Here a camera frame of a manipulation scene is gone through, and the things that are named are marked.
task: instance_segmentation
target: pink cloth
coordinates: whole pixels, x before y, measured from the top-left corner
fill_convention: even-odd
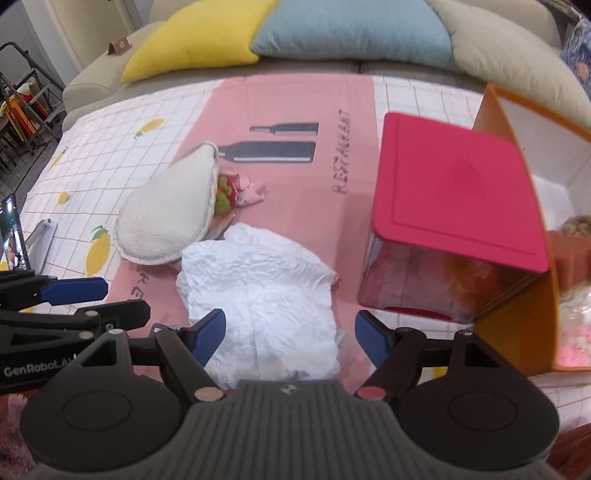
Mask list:
[[[278,138],[251,131],[253,125],[318,123],[317,135]],[[339,362],[345,388],[354,391],[369,374],[369,359],[355,342],[355,316],[369,236],[378,170],[379,144],[374,82],[348,74],[280,74],[225,80],[181,144],[173,161],[211,140],[219,146],[244,141],[314,142],[306,162],[232,162],[221,168],[257,179],[267,186],[265,201],[236,210],[236,221],[287,237],[334,269],[333,313],[349,341]],[[187,325],[187,311],[175,288],[171,266],[144,268],[122,261],[108,301],[143,298],[153,322]],[[142,336],[150,326],[139,332]]]
[[[243,208],[255,205],[265,199],[265,186],[259,181],[251,182],[246,175],[230,170],[227,167],[220,169],[220,175],[228,178],[228,181],[236,189],[235,206]]]

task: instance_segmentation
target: patterned pillow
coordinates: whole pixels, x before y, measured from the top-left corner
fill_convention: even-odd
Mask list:
[[[591,21],[581,19],[564,45],[560,58],[569,66],[591,99]]]

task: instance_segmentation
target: circular mount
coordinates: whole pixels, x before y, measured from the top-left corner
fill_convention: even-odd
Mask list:
[[[177,432],[178,398],[130,365],[109,363],[103,350],[114,344],[103,342],[94,356],[84,351],[25,406],[21,433],[36,461],[62,471],[110,471],[160,450]]]
[[[504,471],[544,458],[558,431],[552,403],[526,378],[482,380],[448,373],[413,388],[396,409],[400,425],[423,450],[463,468]]]

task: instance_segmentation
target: white plastic bag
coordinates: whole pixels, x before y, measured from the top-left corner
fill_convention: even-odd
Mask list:
[[[206,366],[222,388],[339,371],[330,296],[337,275],[312,252],[239,223],[223,241],[187,247],[182,263],[177,289],[191,324],[214,308],[226,313],[226,337]]]

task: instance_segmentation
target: smartphone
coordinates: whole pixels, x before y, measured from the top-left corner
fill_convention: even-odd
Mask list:
[[[31,266],[14,194],[10,194],[0,203],[0,233],[8,269],[29,270]]]

